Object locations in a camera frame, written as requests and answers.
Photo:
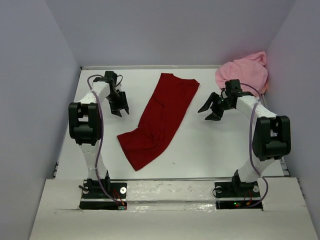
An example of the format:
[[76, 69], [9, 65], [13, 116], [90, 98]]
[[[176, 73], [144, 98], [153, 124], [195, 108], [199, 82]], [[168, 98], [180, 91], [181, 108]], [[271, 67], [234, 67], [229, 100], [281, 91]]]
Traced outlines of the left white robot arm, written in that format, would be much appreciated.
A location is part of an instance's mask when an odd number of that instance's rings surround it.
[[101, 154], [104, 139], [102, 103], [108, 101], [112, 115], [121, 118], [122, 110], [129, 114], [126, 93], [121, 90], [119, 77], [123, 76], [114, 71], [89, 76], [86, 80], [89, 92], [68, 106], [69, 135], [81, 149], [87, 167], [86, 184], [80, 188], [86, 194], [107, 197], [116, 203], [120, 199], [110, 195], [113, 187]]

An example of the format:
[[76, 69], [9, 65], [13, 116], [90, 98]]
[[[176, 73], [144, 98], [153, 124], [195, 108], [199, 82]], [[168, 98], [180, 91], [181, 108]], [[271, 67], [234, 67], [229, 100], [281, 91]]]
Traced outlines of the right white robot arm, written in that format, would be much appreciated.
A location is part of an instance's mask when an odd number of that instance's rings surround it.
[[225, 82], [221, 93], [210, 94], [199, 113], [211, 110], [205, 119], [220, 121], [227, 110], [238, 110], [249, 119], [249, 159], [232, 176], [231, 181], [215, 184], [213, 195], [220, 198], [259, 197], [258, 179], [274, 161], [291, 152], [291, 122], [286, 115], [277, 115], [242, 88], [238, 79]]

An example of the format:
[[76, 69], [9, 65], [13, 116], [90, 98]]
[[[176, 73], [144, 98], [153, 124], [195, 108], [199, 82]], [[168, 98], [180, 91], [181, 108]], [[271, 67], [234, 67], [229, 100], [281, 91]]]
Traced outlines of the red t shirt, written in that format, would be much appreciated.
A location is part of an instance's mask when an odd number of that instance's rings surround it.
[[136, 129], [117, 136], [135, 171], [159, 157], [169, 146], [196, 95], [200, 83], [162, 73]]

